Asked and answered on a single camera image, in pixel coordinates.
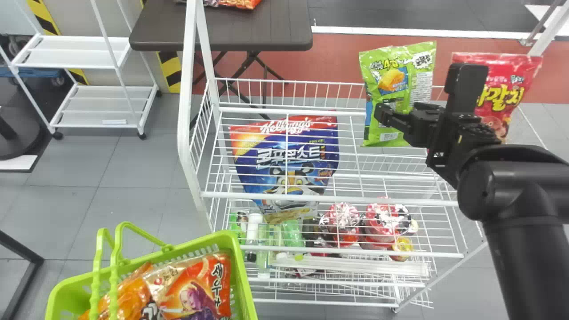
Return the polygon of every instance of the table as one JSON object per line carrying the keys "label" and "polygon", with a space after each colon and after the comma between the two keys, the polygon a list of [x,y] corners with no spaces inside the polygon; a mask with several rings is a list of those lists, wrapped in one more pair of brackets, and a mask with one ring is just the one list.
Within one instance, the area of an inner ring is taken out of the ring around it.
{"label": "table", "polygon": [[20,280],[20,284],[16,288],[16,292],[14,292],[14,295],[12,296],[12,299],[8,303],[8,307],[6,307],[6,310],[4,311],[4,315],[2,316],[2,320],[12,320],[15,319],[16,313],[24,301],[28,289],[34,280],[34,277],[38,273],[39,268],[42,266],[44,259],[1,230],[0,245],[6,247],[8,250],[16,253],[20,257],[30,262],[28,268],[26,269],[26,272],[24,273],[24,276]]}
{"label": "table", "polygon": [[[263,0],[254,10],[218,7],[205,8],[209,42],[212,51],[220,51],[214,59],[215,66],[228,51],[246,51],[247,57],[238,70],[229,77],[239,78],[247,68],[257,62],[284,80],[260,58],[261,51],[306,51],[312,48],[312,30],[308,18],[307,0]],[[147,0],[130,34],[130,46],[137,51],[181,51],[184,46],[185,6],[174,0]],[[199,50],[196,35],[196,49]],[[203,64],[201,58],[196,62]],[[194,79],[194,84],[205,76]],[[250,104],[229,81],[220,88],[220,95],[227,89]]]}

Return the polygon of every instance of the dark table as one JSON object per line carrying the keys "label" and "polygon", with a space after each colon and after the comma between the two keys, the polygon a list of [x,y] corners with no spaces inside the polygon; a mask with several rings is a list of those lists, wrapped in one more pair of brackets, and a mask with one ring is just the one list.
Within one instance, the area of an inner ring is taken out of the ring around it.
{"label": "dark table", "polygon": [[[256,61],[265,69],[264,78],[271,73],[277,79],[284,80],[259,58],[261,51],[306,51],[312,48],[307,0],[263,0],[254,10],[206,7],[205,19],[211,50],[220,51],[213,61],[214,66],[228,51],[247,52],[239,69],[229,77],[231,79],[239,78]],[[137,51],[182,51],[184,25],[185,5],[176,4],[174,0],[147,0],[130,34],[130,46]],[[197,33],[196,49],[200,49]],[[200,57],[196,56],[195,59],[203,65]],[[202,72],[193,84],[204,77],[205,72]],[[251,103],[235,89],[233,81],[222,83],[219,95],[227,89],[243,102]],[[263,103],[265,92],[266,88],[263,89]],[[192,119],[190,127],[194,126],[196,120],[197,116]]]}

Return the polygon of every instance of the red floor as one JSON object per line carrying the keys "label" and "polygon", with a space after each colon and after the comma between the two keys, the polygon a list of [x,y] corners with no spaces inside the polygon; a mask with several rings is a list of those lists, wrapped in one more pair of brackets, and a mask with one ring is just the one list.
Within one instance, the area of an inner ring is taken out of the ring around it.
{"label": "red floor", "polygon": [[[384,46],[402,46],[429,40],[437,41],[434,85],[444,84],[452,52],[524,54],[529,50],[520,46],[516,40],[314,34],[314,45],[309,51],[266,51],[261,53],[260,57],[287,80],[360,83],[362,82],[358,63],[360,51]],[[569,42],[551,43],[544,53],[543,67],[531,90],[525,96],[524,102],[569,103],[569,87],[566,80],[567,75],[569,75],[568,52]],[[216,71],[223,76],[230,77],[244,59],[244,52],[230,52],[218,63]],[[195,72],[201,72],[201,68],[196,67]],[[241,78],[259,79],[262,76],[262,68],[254,63]],[[203,92],[203,86],[202,81],[200,85],[194,88],[194,93]],[[252,91],[253,95],[259,95],[258,90]],[[433,99],[445,100],[446,95],[444,93],[437,99],[439,93],[438,90],[434,90]],[[323,96],[324,91],[319,92],[318,95]],[[285,96],[292,96],[292,91],[286,90]]]}

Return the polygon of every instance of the yellow black striped tape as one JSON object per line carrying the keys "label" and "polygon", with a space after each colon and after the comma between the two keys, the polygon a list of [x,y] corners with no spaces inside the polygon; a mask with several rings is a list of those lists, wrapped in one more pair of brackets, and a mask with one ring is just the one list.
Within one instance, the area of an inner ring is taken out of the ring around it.
{"label": "yellow black striped tape", "polygon": [[[55,21],[53,21],[50,12],[42,0],[27,0],[27,3],[47,35],[61,35],[61,32],[57,28]],[[83,70],[69,69],[69,72],[78,83],[89,85],[89,81],[87,81]]]}
{"label": "yellow black striped tape", "polygon": [[159,51],[156,53],[160,61],[162,74],[171,93],[180,93],[180,82],[182,81],[182,64],[176,51]]}

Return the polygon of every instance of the gray tile floor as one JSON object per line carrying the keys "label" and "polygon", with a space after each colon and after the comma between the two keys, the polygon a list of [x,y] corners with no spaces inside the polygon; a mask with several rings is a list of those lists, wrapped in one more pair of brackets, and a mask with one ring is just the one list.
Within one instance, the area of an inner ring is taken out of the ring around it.
{"label": "gray tile floor", "polygon": [[[62,141],[50,143],[33,173],[0,174],[0,229],[47,259],[18,319],[42,319],[53,286],[92,268],[98,228],[114,228],[129,220],[171,243],[206,233],[192,217],[194,205],[178,162],[177,108],[177,95],[164,95],[156,101],[147,141],[140,141],[128,130],[67,131]],[[569,117],[569,105],[523,104],[522,109],[545,145],[569,160],[569,129],[563,123]],[[136,238],[127,240],[132,241],[125,245],[126,257],[153,249]],[[26,264],[0,248],[0,314]],[[366,307],[257,307],[261,319],[506,317],[488,250],[434,286],[430,296],[434,310],[409,306],[397,315]]]}

